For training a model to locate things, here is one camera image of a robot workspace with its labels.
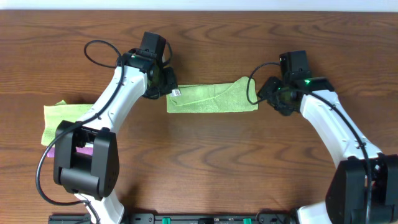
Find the light green microfiber cloth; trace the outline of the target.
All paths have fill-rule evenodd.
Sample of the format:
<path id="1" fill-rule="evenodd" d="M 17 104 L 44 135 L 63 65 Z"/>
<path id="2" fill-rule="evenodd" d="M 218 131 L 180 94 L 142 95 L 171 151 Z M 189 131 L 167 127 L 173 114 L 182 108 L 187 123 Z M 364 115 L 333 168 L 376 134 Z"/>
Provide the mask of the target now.
<path id="1" fill-rule="evenodd" d="M 241 77 L 233 83 L 180 85 L 180 96 L 166 96 L 168 113 L 238 113 L 255 111 L 255 81 Z"/>

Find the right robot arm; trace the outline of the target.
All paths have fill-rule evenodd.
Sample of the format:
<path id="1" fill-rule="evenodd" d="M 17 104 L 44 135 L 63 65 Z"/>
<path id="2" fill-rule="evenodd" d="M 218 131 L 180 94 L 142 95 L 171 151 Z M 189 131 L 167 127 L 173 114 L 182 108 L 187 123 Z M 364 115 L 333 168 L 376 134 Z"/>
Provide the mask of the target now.
<path id="1" fill-rule="evenodd" d="M 385 155 L 359 130 L 326 78 L 270 77 L 257 95 L 284 116 L 296 111 L 308 120 L 336 167 L 324 201 L 298 208 L 296 223 L 397 221 L 397 155 Z"/>

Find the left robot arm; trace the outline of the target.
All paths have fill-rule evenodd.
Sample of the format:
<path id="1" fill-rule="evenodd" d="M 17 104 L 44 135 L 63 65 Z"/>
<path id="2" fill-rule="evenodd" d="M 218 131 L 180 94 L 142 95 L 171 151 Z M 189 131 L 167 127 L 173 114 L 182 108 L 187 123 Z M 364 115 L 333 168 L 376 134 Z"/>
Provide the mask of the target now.
<path id="1" fill-rule="evenodd" d="M 176 87 L 162 53 L 133 50 L 116 62 L 113 79 L 94 105 L 55 132 L 53 180 L 83 203 L 92 223 L 121 223 L 124 205 L 114 187 L 119 175 L 117 134 L 135 102 L 158 99 Z"/>

